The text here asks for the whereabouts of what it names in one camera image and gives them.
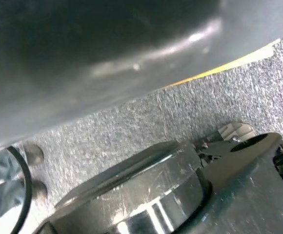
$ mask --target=speckled gray carpet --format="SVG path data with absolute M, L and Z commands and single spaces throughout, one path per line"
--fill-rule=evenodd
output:
M 133 153 L 168 139 L 195 139 L 231 121 L 283 135 L 283 40 L 263 61 L 160 90 L 30 139 L 45 153 L 33 176 L 48 189 L 32 204 L 31 233 L 69 190 Z

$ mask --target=chrome metal part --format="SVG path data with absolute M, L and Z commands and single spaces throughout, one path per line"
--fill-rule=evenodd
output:
M 127 160 L 100 175 L 112 181 L 93 178 L 67 195 L 52 224 L 61 234 L 169 234 L 196 211 L 210 189 L 190 142 L 160 143 Z

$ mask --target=black rubber ring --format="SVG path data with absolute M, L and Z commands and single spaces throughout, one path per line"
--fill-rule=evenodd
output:
M 11 232 L 11 234 L 18 234 L 22 226 L 26 221 L 27 216 L 29 213 L 30 207 L 32 200 L 32 179 L 31 174 L 29 170 L 27 162 L 22 157 L 17 150 L 12 146 L 7 148 L 11 154 L 12 154 L 15 159 L 19 163 L 19 166 L 21 168 L 24 177 L 24 188 L 25 188 L 25 197 L 24 204 L 22 206 L 21 212 L 20 213 L 19 219 L 17 221 L 15 226 Z

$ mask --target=metal mechanism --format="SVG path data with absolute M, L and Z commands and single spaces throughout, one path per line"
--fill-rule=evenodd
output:
M 154 145 L 72 190 L 36 233 L 237 230 L 283 234 L 281 135 L 233 123 L 194 143 Z
M 0 0 L 0 147 L 283 37 L 283 0 Z

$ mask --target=shiny metal surface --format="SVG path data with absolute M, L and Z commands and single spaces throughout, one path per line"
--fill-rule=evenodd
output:
M 110 187 L 108 180 L 102 183 L 104 187 L 98 185 L 99 193 L 84 189 L 78 196 L 64 199 L 65 202 L 45 222 L 51 222 L 61 234 L 126 233 L 126 229 L 128 233 L 172 233 L 199 207 L 209 190 L 208 182 L 199 173 L 200 158 L 193 145 L 188 142 L 175 147 L 175 143 L 165 144 L 174 144 L 169 151 L 158 154 L 162 149 L 158 144 L 155 145 L 157 152 L 145 150 L 127 159 L 139 165 L 130 175 L 113 175 L 119 181 L 114 180 Z M 141 166 L 141 159 L 151 158 L 150 152 L 157 154 L 154 160 Z M 127 160 L 117 170 L 130 171 L 133 164 L 126 167 L 130 164 Z M 98 176 L 105 175 L 112 173 L 107 170 Z M 89 184 L 86 185 L 88 191 L 91 190 Z
M 0 147 L 282 36 L 278 0 L 0 1 Z
M 24 158 L 12 146 L 0 151 L 0 233 L 17 234 L 29 213 L 32 184 Z

